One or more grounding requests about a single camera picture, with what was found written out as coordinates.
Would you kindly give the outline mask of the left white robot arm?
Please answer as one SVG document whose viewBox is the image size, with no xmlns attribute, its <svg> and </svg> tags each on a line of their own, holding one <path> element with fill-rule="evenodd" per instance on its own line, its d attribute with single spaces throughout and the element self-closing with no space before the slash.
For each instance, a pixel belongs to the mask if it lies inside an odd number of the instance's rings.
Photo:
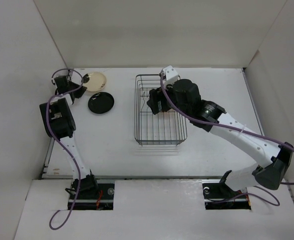
<svg viewBox="0 0 294 240">
<path fill-rule="evenodd" d="M 94 198 L 99 192 L 98 183 L 77 149 L 74 137 L 76 125 L 69 108 L 75 99 L 84 94 L 86 88 L 68 80 L 67 76 L 57 76 L 53 81 L 56 95 L 50 102 L 40 104 L 39 109 L 47 135 L 62 147 L 71 167 L 72 188 L 66 191 L 72 195 L 79 192 L 79 195 L 89 199 Z"/>
</svg>

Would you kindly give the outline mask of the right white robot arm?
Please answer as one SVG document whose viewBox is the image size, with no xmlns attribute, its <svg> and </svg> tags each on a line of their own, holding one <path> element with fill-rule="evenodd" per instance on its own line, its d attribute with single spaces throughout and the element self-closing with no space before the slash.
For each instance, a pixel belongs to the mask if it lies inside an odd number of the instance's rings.
<svg viewBox="0 0 294 240">
<path fill-rule="evenodd" d="M 255 160 L 255 164 L 247 168 L 227 171 L 218 184 L 220 195 L 229 197 L 235 191 L 256 185 L 274 191 L 279 188 L 291 163 L 291 150 L 245 134 L 249 128 L 235 120 L 223 107 L 202 99 L 198 86 L 189 79 L 180 79 L 165 91 L 160 87 L 149 91 L 147 105 L 154 115 L 171 110 L 171 103 L 179 113 L 203 121 L 192 121 L 194 126 L 225 139 Z"/>
</svg>

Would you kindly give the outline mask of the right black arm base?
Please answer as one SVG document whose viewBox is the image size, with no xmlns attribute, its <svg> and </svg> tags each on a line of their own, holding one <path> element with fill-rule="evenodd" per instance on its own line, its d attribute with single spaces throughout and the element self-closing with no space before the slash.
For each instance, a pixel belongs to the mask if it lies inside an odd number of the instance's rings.
<svg viewBox="0 0 294 240">
<path fill-rule="evenodd" d="M 219 182 L 202 184 L 206 210 L 251 210 L 249 198 L 241 190 L 233 191 L 226 184 L 226 178 L 232 171 L 227 171 Z"/>
</svg>

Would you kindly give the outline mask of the cream plate with flowers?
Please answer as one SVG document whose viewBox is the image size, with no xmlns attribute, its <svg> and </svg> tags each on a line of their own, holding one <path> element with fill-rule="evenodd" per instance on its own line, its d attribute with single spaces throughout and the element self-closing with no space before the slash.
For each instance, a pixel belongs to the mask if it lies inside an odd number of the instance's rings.
<svg viewBox="0 0 294 240">
<path fill-rule="evenodd" d="M 88 92 L 96 93 L 103 90 L 107 83 L 107 78 L 103 73 L 94 71 L 86 75 L 89 75 L 89 82 L 83 86 L 86 87 Z"/>
</svg>

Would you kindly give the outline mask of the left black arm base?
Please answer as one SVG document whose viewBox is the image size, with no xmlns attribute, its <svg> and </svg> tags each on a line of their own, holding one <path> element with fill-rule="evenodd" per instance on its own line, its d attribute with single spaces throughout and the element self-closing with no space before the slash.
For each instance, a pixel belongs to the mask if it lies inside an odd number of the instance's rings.
<svg viewBox="0 0 294 240">
<path fill-rule="evenodd" d="M 114 207 L 115 184 L 99 183 L 98 190 L 81 190 L 73 210 L 79 211 L 111 211 Z"/>
</svg>

